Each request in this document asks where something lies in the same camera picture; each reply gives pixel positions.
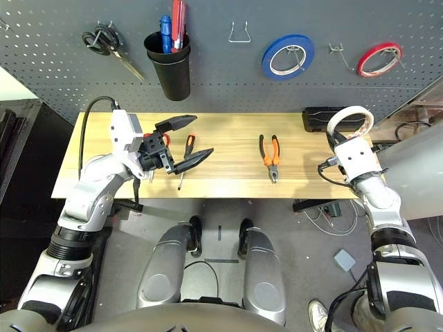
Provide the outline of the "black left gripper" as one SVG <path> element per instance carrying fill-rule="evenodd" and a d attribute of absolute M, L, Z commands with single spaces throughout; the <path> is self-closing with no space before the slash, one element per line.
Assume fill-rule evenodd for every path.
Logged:
<path fill-rule="evenodd" d="M 148 172 L 163 168 L 168 174 L 173 172 L 181 174 L 207 159 L 214 152 L 213 148 L 192 153 L 180 163 L 174 164 L 169 147 L 163 139 L 162 132 L 179 130 L 196 119 L 197 116 L 194 115 L 182 115 L 156 123 L 156 131 L 153 131 L 151 134 L 145 134 L 138 149 L 138 161 L 141 164 L 142 170 Z"/>

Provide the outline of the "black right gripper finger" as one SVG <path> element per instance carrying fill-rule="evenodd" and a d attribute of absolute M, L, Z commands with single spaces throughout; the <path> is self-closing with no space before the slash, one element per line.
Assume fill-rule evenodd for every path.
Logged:
<path fill-rule="evenodd" d="M 333 130 L 332 133 L 327 133 L 327 141 L 330 148 L 335 148 L 336 146 L 344 143 L 346 140 L 347 137 L 344 136 L 339 131 L 337 131 L 336 129 Z"/>

